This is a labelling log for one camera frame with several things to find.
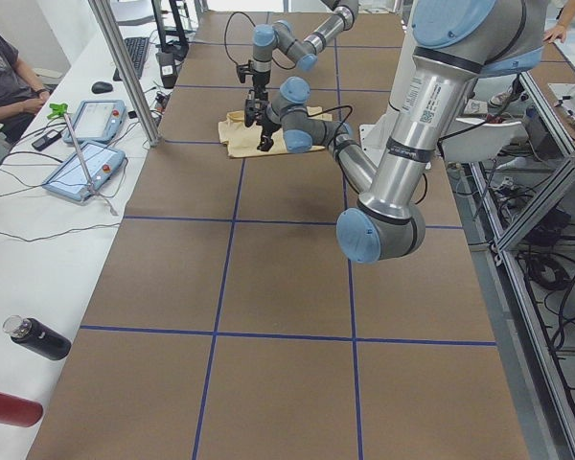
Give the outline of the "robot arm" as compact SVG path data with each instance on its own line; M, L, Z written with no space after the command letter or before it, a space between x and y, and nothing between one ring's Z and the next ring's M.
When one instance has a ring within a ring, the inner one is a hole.
M245 122L262 130L259 148L270 150L281 132L287 150L325 147L358 194L356 206L336 223L344 255L360 264L399 258L417 250L426 224L414 192L439 139L481 78L514 75L537 66L543 51L547 5L543 1L417 1L409 16L414 72L379 162L372 161L343 122L312 118L311 93L301 77L285 80L275 96L266 88L275 52L301 71L310 70L330 41L352 29L355 1L332 1L331 15L298 39L280 20L257 25L252 57L238 69L252 80Z
M268 102L266 86L270 82L275 50L279 50L299 70L308 72L333 39L353 28L358 16L358 1L323 1L323 4L332 14L303 40L296 37L286 20L254 27L252 58L236 66L241 83L245 83L247 76L252 77L253 87L245 100L247 110L256 110Z

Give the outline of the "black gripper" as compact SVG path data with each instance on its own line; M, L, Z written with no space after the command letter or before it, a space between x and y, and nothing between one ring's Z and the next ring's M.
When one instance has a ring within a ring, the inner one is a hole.
M256 59L250 59L244 64L237 64L236 72L239 82L245 84L246 77L250 76L254 88L265 89L270 81L271 66L271 60L259 61Z
M273 134L281 126L273 122L267 115L268 91L265 85L255 85L254 93L248 93L244 104L244 125L252 127L257 125L262 128L259 151L270 151L274 146Z

